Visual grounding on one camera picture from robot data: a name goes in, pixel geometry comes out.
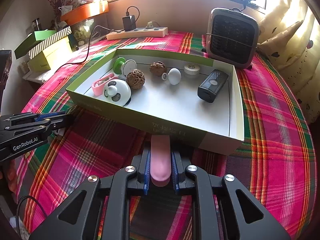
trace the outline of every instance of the wall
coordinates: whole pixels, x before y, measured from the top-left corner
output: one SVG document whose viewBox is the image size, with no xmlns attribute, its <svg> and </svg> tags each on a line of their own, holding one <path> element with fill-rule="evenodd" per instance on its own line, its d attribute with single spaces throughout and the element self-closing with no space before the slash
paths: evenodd
<svg viewBox="0 0 320 240">
<path fill-rule="evenodd" d="M 51 26 L 54 15 L 47 0 L 14 0 L 0 22 L 0 49 L 12 50 L 12 66 L 2 98 L 1 115 L 21 112 L 35 93 L 17 68 L 26 57 L 16 60 L 14 50 L 27 37 L 31 22 L 38 17 L 43 28 Z"/>
<path fill-rule="evenodd" d="M 116 30 L 123 28 L 122 17 L 131 5 L 140 10 L 137 27 L 145 27 L 147 22 L 157 21 L 169 30 L 206 34 L 209 13 L 213 8 L 222 7 L 242 9 L 242 5 L 229 0 L 116 0 L 109 3 L 107 13 L 109 27 Z M 138 16 L 135 8 L 131 14 Z M 258 22 L 265 16 L 252 8 L 246 8 L 245 14 L 254 17 Z"/>
</svg>

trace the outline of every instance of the curtain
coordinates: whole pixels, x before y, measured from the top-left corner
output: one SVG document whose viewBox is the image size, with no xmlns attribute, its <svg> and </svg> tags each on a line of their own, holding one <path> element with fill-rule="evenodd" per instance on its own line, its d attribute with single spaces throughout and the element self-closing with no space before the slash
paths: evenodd
<svg viewBox="0 0 320 240">
<path fill-rule="evenodd" d="M 258 51 L 296 96 L 308 123 L 320 114 L 320 25 L 304 0 L 267 0 Z"/>
</svg>

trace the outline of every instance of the power adapter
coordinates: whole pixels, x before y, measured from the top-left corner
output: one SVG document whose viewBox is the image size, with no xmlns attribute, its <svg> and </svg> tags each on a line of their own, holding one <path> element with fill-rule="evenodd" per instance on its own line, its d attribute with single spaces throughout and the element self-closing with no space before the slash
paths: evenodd
<svg viewBox="0 0 320 240">
<path fill-rule="evenodd" d="M 134 15 L 130 15 L 129 12 L 125 13 L 126 17 L 122 17 L 123 29 L 125 31 L 132 31 L 136 28 L 136 20 Z"/>
</svg>

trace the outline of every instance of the power strip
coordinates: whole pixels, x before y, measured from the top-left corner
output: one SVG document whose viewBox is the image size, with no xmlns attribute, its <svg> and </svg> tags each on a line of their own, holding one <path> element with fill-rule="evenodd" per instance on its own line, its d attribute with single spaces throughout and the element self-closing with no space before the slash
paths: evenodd
<svg viewBox="0 0 320 240">
<path fill-rule="evenodd" d="M 168 34 L 167 27 L 154 27 L 151 29 L 147 28 L 136 28 L 132 31 L 121 31 L 111 32 L 107 34 L 108 41 L 117 39 L 127 39 L 127 38 L 141 38 L 141 37 L 164 37 Z"/>
</svg>

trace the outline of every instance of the triangular cutout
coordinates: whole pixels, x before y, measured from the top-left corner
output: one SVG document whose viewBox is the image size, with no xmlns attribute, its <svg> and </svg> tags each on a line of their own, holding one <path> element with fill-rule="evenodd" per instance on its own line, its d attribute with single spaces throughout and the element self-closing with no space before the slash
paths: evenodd
<svg viewBox="0 0 320 240">
<path fill-rule="evenodd" d="M 87 192 L 82 190 L 78 196 L 61 212 L 59 220 L 65 221 L 71 225 L 77 223 L 77 219 Z"/>
<path fill-rule="evenodd" d="M 250 201 L 250 199 L 242 192 L 242 190 L 237 189 L 236 195 L 241 206 L 244 220 L 247 224 L 263 218 L 261 211 Z"/>
</svg>

